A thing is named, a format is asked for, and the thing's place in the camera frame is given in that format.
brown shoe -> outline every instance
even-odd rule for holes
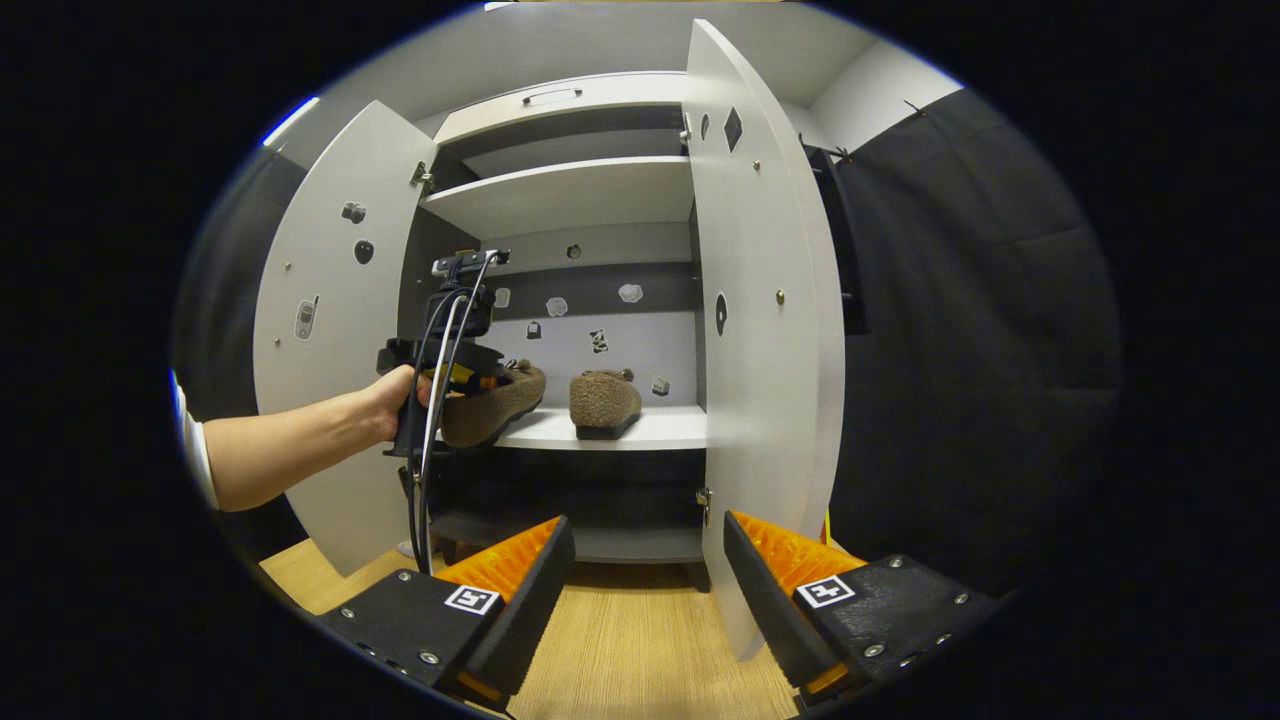
[[[444,401],[440,434],[451,447],[483,447],[543,401],[547,375],[529,360],[504,368],[498,387]]]
[[[568,418],[582,439],[618,439],[640,419],[631,370],[588,370],[568,383]]]

wooden floor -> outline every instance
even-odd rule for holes
[[[415,568],[392,548],[342,578],[310,539],[261,565],[315,614]],[[439,556],[435,566],[444,566]],[[508,710],[520,720],[774,720],[796,715],[795,694],[768,646],[748,662],[733,660],[714,598],[695,591],[681,566],[579,564]]]

open cabinet door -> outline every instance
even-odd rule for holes
[[[813,170],[760,76],[700,19],[687,73],[707,307],[703,553],[730,646],[746,660],[763,638],[724,557],[724,511],[818,537],[845,401],[840,279]]]
[[[411,181],[420,161],[431,167],[435,152],[430,137],[374,101],[303,178],[257,293],[259,413],[292,410],[378,379],[378,350],[397,333],[404,247],[421,196],[422,186]],[[344,218],[348,202],[358,208]],[[307,534],[343,575],[408,538],[396,475],[403,460],[384,457],[383,450],[374,446],[287,493]]]

human hand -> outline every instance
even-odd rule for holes
[[[360,391],[364,404],[372,416],[378,428],[379,442],[396,439],[396,429],[399,425],[399,409],[408,396],[408,384],[413,380],[413,366],[401,365],[385,375],[378,378],[374,384]],[[431,382],[421,375],[417,378],[417,401],[424,407],[431,396]]]

forearm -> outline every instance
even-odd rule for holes
[[[274,415],[210,420],[205,445],[218,505],[257,507],[393,433],[360,392]]]

